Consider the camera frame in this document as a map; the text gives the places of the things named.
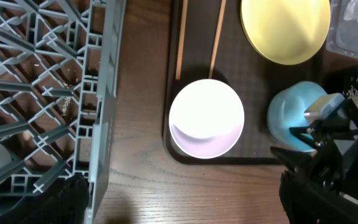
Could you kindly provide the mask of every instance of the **plastic container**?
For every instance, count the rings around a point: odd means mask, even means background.
[[[83,223],[93,222],[109,180],[125,6],[126,0],[0,1],[0,143],[16,150],[0,167],[0,215],[82,174],[89,183]],[[29,143],[6,142],[21,136]],[[33,169],[36,158],[49,166]]]
[[[312,148],[293,136],[289,128],[309,126],[305,110],[320,96],[324,89],[313,82],[299,82],[278,93],[267,111],[267,125],[272,135],[290,149],[307,152]]]
[[[358,21],[345,21],[346,7],[351,0],[331,0],[331,23],[326,49],[358,59]]]

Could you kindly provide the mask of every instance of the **yellow plate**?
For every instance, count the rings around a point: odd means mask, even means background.
[[[242,0],[241,22],[259,54],[283,65],[311,58],[324,43],[329,0]]]

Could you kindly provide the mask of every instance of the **blue plastic container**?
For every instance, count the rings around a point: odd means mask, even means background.
[[[312,150],[290,133],[290,127],[308,126],[303,113],[324,95],[327,95],[324,89],[313,82],[299,82],[278,93],[267,111],[267,125],[272,135],[290,149],[302,152]]]

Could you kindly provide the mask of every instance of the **gray plastic dish rack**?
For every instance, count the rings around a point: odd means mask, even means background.
[[[8,190],[0,190],[0,215],[15,207],[24,197],[41,194],[56,180],[81,173],[88,178],[90,194],[84,223],[92,223],[107,189],[126,0],[85,1],[89,2],[89,8],[80,12],[70,0],[46,0],[40,4],[32,0],[0,0],[0,77],[10,77],[9,81],[0,79],[0,113],[13,120],[0,125],[0,143],[4,145],[12,136],[27,133],[35,145],[35,150],[21,157],[7,146],[12,162],[0,168],[0,183],[9,184]],[[51,5],[57,4],[61,10],[50,9]],[[98,16],[94,11],[98,7],[105,8],[106,12],[103,34],[92,30],[93,18]],[[8,16],[6,11],[18,12],[19,16]],[[46,18],[64,22],[54,26]],[[85,39],[85,43],[79,47],[81,38]],[[1,49],[19,53],[12,56]],[[100,51],[99,72],[96,75],[88,72],[90,50]],[[20,64],[29,57],[35,57],[37,64],[34,66],[43,69],[35,78],[26,78],[21,72]],[[61,60],[50,64],[45,59],[47,57]],[[61,72],[69,62],[82,70],[81,79],[75,85],[67,85]],[[47,78],[52,78],[57,86],[43,85],[43,80]],[[32,96],[40,108],[30,119],[14,106],[15,100],[24,94]],[[93,110],[84,104],[85,98],[90,95],[97,99]],[[78,107],[76,118],[70,122],[56,110],[67,102]],[[34,121],[44,115],[56,123],[56,128],[39,131],[35,127]],[[66,157],[55,149],[54,144],[63,137],[74,142],[74,151]],[[83,139],[91,140],[86,166],[80,166],[78,159]],[[46,171],[33,170],[26,163],[38,153],[54,161]]]

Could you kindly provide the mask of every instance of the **dish rack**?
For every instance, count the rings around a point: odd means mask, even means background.
[[[125,5],[0,0],[0,143],[12,156],[0,168],[0,215],[81,173],[93,222],[108,186]]]

